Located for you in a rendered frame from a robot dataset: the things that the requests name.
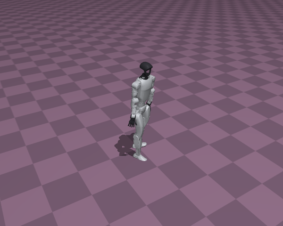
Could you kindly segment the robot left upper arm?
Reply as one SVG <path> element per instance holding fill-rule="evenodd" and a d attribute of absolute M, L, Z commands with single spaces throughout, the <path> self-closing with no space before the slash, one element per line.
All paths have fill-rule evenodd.
<path fill-rule="evenodd" d="M 151 91 L 150 91 L 150 94 L 152 95 L 154 92 L 155 92 L 155 89 L 153 88 L 153 86 L 154 86 L 154 81 L 155 81 L 155 79 L 156 79 L 156 77 L 155 76 L 153 76 L 153 75 L 150 75 L 151 77 L 152 77 L 152 87 L 151 87 Z"/>

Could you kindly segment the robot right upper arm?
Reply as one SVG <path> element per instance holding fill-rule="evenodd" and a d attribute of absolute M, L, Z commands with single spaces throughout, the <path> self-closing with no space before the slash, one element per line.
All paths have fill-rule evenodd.
<path fill-rule="evenodd" d="M 138 94 L 138 89 L 140 88 L 140 84 L 141 82 L 140 81 L 135 81 L 132 83 L 132 99 L 135 100 L 135 104 L 137 104 L 139 102 L 138 98 L 137 97 L 137 94 Z"/>

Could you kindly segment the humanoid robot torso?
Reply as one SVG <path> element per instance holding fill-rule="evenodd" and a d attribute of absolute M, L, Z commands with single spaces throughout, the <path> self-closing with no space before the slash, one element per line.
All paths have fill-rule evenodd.
<path fill-rule="evenodd" d="M 143 78 L 143 79 L 142 79 Z M 152 77 L 148 76 L 147 80 L 144 80 L 145 77 L 137 78 L 136 81 L 140 81 L 140 88 L 138 89 L 137 97 L 139 102 L 137 103 L 136 110 L 140 111 L 140 114 L 143 114 L 146 110 L 145 102 L 149 99 L 150 91 L 152 87 Z"/>

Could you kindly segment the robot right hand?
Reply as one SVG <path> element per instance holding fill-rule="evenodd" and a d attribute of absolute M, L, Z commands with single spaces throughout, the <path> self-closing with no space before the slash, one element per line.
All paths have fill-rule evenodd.
<path fill-rule="evenodd" d="M 132 116 L 132 115 L 131 115 Z M 136 116 L 135 116 L 136 117 Z M 130 125 L 132 125 L 131 127 L 134 127 L 134 124 L 136 124 L 136 122 L 135 122 L 135 118 L 131 118 L 130 117 L 130 121 L 129 121 L 129 124 L 128 124 L 128 126 Z M 136 124 L 137 125 L 137 124 Z"/>

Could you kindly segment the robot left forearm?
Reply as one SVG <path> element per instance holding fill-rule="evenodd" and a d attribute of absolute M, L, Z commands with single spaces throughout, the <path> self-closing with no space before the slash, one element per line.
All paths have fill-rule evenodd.
<path fill-rule="evenodd" d="M 150 104 L 152 102 L 153 96 L 154 96 L 154 93 L 152 95 L 150 94 L 149 99 L 147 101 L 148 104 Z"/>

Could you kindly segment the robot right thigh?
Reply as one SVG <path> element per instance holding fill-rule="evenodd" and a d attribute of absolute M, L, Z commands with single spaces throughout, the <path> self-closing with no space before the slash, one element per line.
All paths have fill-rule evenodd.
<path fill-rule="evenodd" d="M 139 110 L 136 110 L 135 120 L 137 125 L 135 124 L 136 132 L 134 133 L 134 135 L 137 135 L 138 138 L 140 139 L 144 132 L 144 121 L 142 114 L 140 114 Z"/>

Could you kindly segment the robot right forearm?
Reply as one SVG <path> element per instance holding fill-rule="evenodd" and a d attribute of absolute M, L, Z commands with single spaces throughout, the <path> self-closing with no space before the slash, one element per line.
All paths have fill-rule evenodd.
<path fill-rule="evenodd" d="M 132 110 L 131 118 L 135 118 L 137 105 L 135 104 L 135 100 L 134 99 L 131 100 L 131 107 L 132 107 L 132 109 L 131 109 Z"/>

